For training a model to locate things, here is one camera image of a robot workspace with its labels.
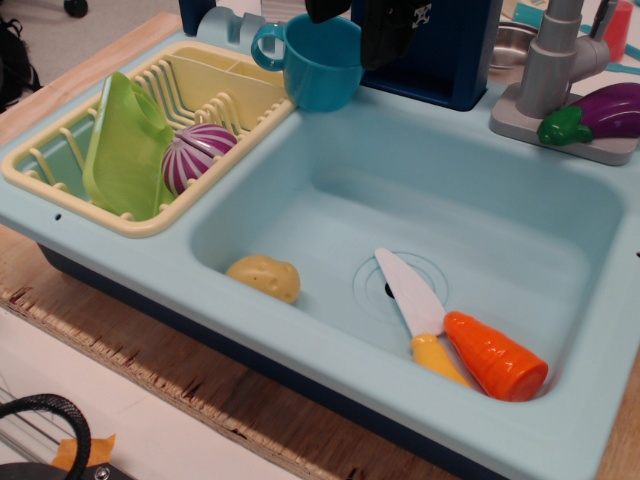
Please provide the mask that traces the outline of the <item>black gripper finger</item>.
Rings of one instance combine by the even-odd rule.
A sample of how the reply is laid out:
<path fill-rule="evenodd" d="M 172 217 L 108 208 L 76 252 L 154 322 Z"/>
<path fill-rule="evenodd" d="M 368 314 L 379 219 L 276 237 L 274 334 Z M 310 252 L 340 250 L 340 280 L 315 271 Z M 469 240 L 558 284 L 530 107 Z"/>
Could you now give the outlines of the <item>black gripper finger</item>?
<path fill-rule="evenodd" d="M 429 22 L 431 1 L 366 1 L 361 20 L 361 65 L 378 69 L 407 55 L 416 31 Z"/>
<path fill-rule="evenodd" d="M 305 0 L 305 8 L 314 23 L 322 23 L 346 13 L 351 0 Z"/>

